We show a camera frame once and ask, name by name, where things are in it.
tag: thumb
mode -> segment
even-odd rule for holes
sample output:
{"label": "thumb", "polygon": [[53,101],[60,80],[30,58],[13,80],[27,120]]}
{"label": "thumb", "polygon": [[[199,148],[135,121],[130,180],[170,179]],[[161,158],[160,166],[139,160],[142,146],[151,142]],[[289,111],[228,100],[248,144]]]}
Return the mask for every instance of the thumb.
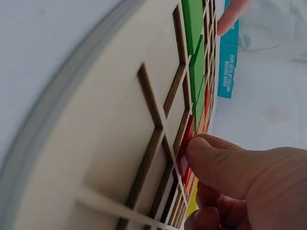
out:
{"label": "thumb", "polygon": [[204,138],[195,137],[188,145],[186,157],[199,181],[235,199],[246,199],[255,182],[283,158],[274,150],[250,151],[227,147],[225,143],[223,148],[228,150],[221,150]]}

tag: gray edge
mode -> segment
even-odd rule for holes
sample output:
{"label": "gray edge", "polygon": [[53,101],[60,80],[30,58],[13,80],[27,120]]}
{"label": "gray edge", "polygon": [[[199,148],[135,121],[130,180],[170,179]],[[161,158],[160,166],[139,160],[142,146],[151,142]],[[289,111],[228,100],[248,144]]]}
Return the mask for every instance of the gray edge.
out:
{"label": "gray edge", "polygon": [[24,187],[53,125],[87,70],[146,0],[125,0],[80,43],[45,88],[12,144],[0,172],[0,229],[12,229]]}

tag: blue box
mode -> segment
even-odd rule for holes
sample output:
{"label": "blue box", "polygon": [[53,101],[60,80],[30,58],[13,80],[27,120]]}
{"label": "blue box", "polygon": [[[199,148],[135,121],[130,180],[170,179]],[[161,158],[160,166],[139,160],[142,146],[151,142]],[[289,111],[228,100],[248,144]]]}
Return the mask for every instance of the blue box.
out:
{"label": "blue box", "polygon": [[[225,8],[228,7],[230,0],[225,1]],[[238,45],[239,41],[239,20],[230,28],[230,30],[221,37],[221,42]]]}
{"label": "blue box", "polygon": [[238,45],[221,42],[220,73],[217,95],[231,98],[234,87],[234,74],[238,54]]}

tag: skin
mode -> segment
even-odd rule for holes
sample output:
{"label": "skin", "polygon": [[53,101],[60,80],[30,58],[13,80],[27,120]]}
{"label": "skin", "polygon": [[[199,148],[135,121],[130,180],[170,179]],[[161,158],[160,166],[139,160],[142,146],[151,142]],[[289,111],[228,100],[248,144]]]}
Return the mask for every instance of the skin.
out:
{"label": "skin", "polygon": [[232,0],[217,23],[217,33],[223,36],[249,7],[252,0]]}
{"label": "skin", "polygon": [[185,230],[307,229],[307,151],[245,150],[209,135],[186,157],[199,179],[198,211]]}

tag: wooden board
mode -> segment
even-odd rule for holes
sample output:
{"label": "wooden board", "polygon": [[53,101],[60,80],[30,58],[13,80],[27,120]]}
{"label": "wooden board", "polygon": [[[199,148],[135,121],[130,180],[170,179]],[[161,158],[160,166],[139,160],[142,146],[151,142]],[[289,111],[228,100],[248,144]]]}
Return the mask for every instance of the wooden board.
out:
{"label": "wooden board", "polygon": [[[200,92],[214,93],[211,1],[200,6],[208,23]],[[8,213],[0,228],[176,230],[188,205],[176,155],[192,113],[191,59],[181,0],[116,8],[59,70],[16,139],[0,181]]]}

